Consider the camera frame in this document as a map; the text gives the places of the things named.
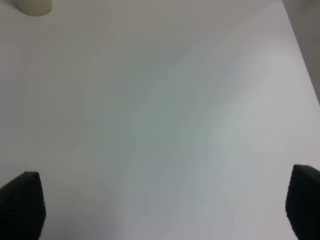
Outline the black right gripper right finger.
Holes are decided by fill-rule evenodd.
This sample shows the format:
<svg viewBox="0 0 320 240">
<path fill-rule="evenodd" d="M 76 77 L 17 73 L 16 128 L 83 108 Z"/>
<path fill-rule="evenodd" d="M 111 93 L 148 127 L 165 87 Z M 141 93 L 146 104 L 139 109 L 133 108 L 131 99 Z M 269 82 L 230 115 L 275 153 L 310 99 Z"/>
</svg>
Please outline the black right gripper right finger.
<svg viewBox="0 0 320 240">
<path fill-rule="evenodd" d="M 320 171 L 309 165 L 292 168 L 285 200 L 286 216 L 299 240 L 320 238 Z"/>
</svg>

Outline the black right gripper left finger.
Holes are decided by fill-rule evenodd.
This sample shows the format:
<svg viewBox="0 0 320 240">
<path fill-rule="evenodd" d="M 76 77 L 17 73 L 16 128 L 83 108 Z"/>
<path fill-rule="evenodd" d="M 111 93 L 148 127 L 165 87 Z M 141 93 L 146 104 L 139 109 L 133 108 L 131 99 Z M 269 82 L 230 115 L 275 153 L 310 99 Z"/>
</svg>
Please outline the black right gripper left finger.
<svg viewBox="0 0 320 240">
<path fill-rule="evenodd" d="M 41 178 L 25 171 L 0 188 L 0 238 L 38 240 L 46 219 Z"/>
</svg>

